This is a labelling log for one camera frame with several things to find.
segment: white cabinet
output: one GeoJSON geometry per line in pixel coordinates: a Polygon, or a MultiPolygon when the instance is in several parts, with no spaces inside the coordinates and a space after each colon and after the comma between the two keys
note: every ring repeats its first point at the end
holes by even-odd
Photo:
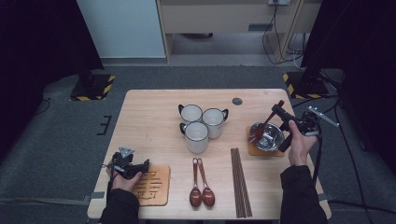
{"type": "Polygon", "coordinates": [[[165,58],[155,0],[78,0],[101,58],[165,58]]]}

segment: gray mat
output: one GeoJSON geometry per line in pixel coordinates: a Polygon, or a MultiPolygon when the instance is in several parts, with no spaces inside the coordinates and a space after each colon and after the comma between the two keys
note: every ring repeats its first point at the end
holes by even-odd
{"type": "MultiPolygon", "coordinates": [[[[48,85],[44,101],[0,167],[0,198],[61,198],[82,200],[94,189],[125,93],[149,89],[286,89],[282,74],[294,67],[107,67],[116,76],[103,101],[72,102],[69,94],[78,77],[48,85]],[[112,116],[106,135],[104,116],[112,116]]],[[[291,100],[292,104],[302,100],[291,100]]],[[[299,117],[308,105],[321,111],[336,98],[321,99],[295,108],[299,117]]],[[[396,210],[395,176],[375,153],[360,149],[345,112],[338,108],[348,143],[356,160],[366,201],[371,206],[396,210]]],[[[335,120],[333,112],[328,116],[335,120]]],[[[320,182],[337,200],[361,203],[359,188],[339,130],[322,122],[324,132],[320,182]]],[[[317,152],[311,153],[313,160],[317,152]]],[[[368,223],[361,208],[332,204],[330,223],[368,223]]],[[[0,223],[84,223],[87,206],[2,204],[0,223]]],[[[370,212],[375,223],[393,223],[395,216],[370,212]]]]}

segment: stainless steel bowl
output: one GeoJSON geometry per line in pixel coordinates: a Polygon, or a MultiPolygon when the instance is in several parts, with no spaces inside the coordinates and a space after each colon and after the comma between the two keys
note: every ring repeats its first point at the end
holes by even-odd
{"type": "MultiPolygon", "coordinates": [[[[255,132],[258,128],[262,127],[262,125],[264,125],[263,121],[254,123],[250,128],[249,134],[255,132]]],[[[264,151],[276,151],[283,140],[285,140],[283,132],[280,131],[275,124],[268,122],[265,125],[262,139],[260,139],[255,146],[264,151]]]]}

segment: wooden chopsticks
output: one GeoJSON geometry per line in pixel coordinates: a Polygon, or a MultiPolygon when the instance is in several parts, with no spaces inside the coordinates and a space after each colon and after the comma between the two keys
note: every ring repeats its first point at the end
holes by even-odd
{"type": "Polygon", "coordinates": [[[235,196],[236,217],[251,217],[247,183],[245,182],[244,170],[237,147],[231,148],[231,160],[233,164],[233,193],[235,196]]]}

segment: black curtain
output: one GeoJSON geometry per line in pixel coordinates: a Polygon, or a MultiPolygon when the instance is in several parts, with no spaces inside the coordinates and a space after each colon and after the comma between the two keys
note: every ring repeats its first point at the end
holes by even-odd
{"type": "Polygon", "coordinates": [[[396,2],[382,6],[361,53],[344,70],[340,94],[365,150],[377,152],[396,174],[396,2]]]}
{"type": "Polygon", "coordinates": [[[46,85],[104,69],[76,0],[0,0],[0,159],[46,85]]]}
{"type": "Polygon", "coordinates": [[[392,2],[323,0],[301,66],[346,69],[362,53],[392,2]]]}

